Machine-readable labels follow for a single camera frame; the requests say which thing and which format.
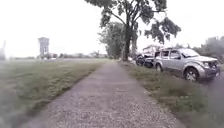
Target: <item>car door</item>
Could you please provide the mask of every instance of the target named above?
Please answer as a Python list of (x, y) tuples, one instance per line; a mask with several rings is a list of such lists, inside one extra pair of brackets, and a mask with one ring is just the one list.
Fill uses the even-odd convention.
[(168, 68), (174, 72), (179, 73), (182, 70), (180, 65), (182, 65), (183, 62), (181, 59), (181, 54), (177, 50), (171, 50), (168, 61)]
[(164, 69), (168, 69), (169, 50), (161, 52), (161, 62)]

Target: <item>front bumper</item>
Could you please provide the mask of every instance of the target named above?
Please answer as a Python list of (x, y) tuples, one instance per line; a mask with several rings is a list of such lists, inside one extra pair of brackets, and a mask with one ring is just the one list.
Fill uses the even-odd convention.
[(203, 72), (200, 72), (200, 78), (206, 79), (206, 78), (214, 78), (219, 76), (221, 73), (220, 67), (217, 67), (215, 69), (213, 68), (203, 68)]

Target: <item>water tower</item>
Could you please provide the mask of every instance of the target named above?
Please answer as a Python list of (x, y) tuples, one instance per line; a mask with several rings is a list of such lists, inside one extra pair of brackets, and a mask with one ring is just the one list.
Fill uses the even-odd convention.
[(41, 37), (38, 39), (40, 45), (40, 57), (49, 54), (49, 38)]

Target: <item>windshield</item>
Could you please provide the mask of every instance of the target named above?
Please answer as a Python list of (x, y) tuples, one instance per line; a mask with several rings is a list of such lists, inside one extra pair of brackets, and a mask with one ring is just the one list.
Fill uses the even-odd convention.
[(179, 51), (186, 58), (199, 56), (199, 54), (192, 49), (180, 49)]

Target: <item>gravel path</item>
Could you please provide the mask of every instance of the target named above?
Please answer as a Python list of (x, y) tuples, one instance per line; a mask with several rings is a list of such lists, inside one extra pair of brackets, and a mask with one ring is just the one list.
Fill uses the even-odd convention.
[(116, 62), (50, 103), (22, 128), (184, 128)]

